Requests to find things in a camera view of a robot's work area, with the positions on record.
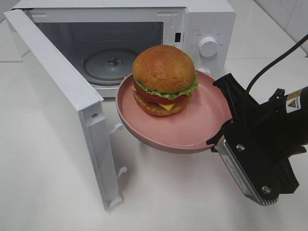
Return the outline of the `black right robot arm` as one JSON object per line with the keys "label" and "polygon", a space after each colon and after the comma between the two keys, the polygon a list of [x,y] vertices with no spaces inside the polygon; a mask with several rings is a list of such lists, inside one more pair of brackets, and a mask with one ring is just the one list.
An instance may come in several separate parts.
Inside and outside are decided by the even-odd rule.
{"label": "black right robot arm", "polygon": [[277,89],[259,104],[245,93],[231,74],[214,82],[227,100],[231,119],[207,140],[224,138],[258,193],[267,186],[267,197],[294,193],[299,183],[289,157],[302,154],[308,143],[308,89],[290,94]]}

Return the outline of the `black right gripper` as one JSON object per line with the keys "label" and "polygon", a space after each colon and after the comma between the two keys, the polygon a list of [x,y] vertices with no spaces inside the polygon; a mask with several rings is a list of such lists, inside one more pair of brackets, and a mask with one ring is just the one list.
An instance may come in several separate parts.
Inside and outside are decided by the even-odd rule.
{"label": "black right gripper", "polygon": [[259,194],[294,193],[299,183],[289,157],[306,152],[308,92],[288,95],[277,90],[258,104],[231,73],[214,81],[227,100],[232,120],[206,141],[217,145],[222,136]]}

